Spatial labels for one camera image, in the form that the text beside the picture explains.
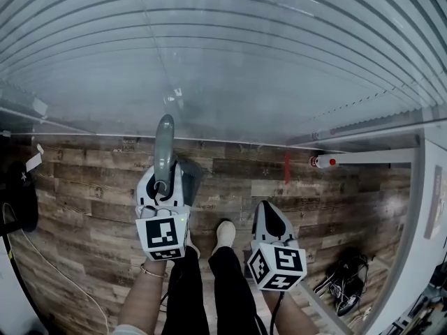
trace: leg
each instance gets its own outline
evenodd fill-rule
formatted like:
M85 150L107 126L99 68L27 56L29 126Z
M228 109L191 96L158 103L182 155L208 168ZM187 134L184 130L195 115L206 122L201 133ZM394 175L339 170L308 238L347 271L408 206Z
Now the leg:
M224 240L219 245L223 229L230 227L222 223L217 230L218 246L210 258L211 270L215 277L214 294L216 297L217 310L217 334L218 335L259 335L266 334L262 322L257 321L256 304L250 287L245 279L239 260L230 247L233 244L234 234L230 240Z
M209 335L203 307L203 287L198 254L186 247L184 258L175 260L169 279L166 323L162 335Z

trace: fiducial marker cube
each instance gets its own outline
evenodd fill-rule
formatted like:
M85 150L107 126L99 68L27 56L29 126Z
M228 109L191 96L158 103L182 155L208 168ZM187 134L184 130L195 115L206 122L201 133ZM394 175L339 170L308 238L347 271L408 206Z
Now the fiducial marker cube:
M260 290L292 290L307 274L304 249L259 243L248 265Z
M188 224L189 212L136 220L146 256L154 261L184 257Z

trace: wrist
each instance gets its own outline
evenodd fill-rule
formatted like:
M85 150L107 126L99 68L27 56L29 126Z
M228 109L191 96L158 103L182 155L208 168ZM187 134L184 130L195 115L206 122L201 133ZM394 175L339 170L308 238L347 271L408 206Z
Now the wrist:
M150 271L151 273L156 274L157 276L164 276L166 272L166 261L165 260L159 260L157 262L152 262L148 258L146 259L143 267Z
M278 302L280 292L272 292L269 290L263 290L262 293L264 296L265 303L267 304L268 308L272 311Z

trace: white cable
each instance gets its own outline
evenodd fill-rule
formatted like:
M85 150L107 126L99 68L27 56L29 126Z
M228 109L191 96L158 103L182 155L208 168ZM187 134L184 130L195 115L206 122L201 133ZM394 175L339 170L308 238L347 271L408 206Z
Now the white cable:
M363 315L357 315L354 319L352 319L352 321L348 324L348 327L352 327L354 325L354 323L359 320L360 318L362 318Z
M2 206L3 223L6 223L6 221L5 221L5 205L8 205L8 206L9 206L10 210L11 210L12 213L13 213L13 216L14 216L15 220L17 220L17 218L15 217L14 209L11 207L11 205L8 204L8 203L3 203L3 206ZM42 259L43 259L44 261L46 261L46 262L51 266L51 268L53 268L55 271L57 271L57 273L59 273L61 276L63 276L67 281L69 281L71 284L73 284L77 289L79 289L82 293L84 293L85 295L87 295L87 297L88 297L89 299L91 299L91 300L95 303L95 305L98 307L99 311L103 314L103 317L104 317L104 320L105 320L105 327L107 328L107 335L109 335L109 322L108 322L108 320L107 320L107 315L104 313L103 309L99 306L98 302L97 302L95 299L93 299L92 296L88 295L88 294L85 292L85 290L83 290L78 284L76 284L75 282L73 282L69 277L67 277L66 275L64 275L64 274L63 274L61 271L59 271L54 265L52 265L52 264L50 263L50 261L48 261L47 258L45 258L45 257L43 256L43 254L36 248L36 246L34 246L33 242L31 242L31 240L30 240L30 239L28 238L28 236L25 234L24 230L22 230L22 233L23 233L23 235L25 236L25 238L27 239L27 241L29 242L29 244L31 244L31 246L34 248L34 250L35 250L35 251L42 257Z

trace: shoe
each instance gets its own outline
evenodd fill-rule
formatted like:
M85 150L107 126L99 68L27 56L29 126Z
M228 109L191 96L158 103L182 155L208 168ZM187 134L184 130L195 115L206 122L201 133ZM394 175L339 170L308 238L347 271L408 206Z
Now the shoe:
M197 252L197 259L200 258L200 251L196 246L194 246L193 242L191 241L191 233L188 230L188 236L186 237L186 245L190 246L193 250Z
M214 250L212 251L211 255L213 255L220 247L231 248L236 237L236 227L233 225L233 222L224 221L217 228L216 234L217 234L217 245L216 247L214 247Z

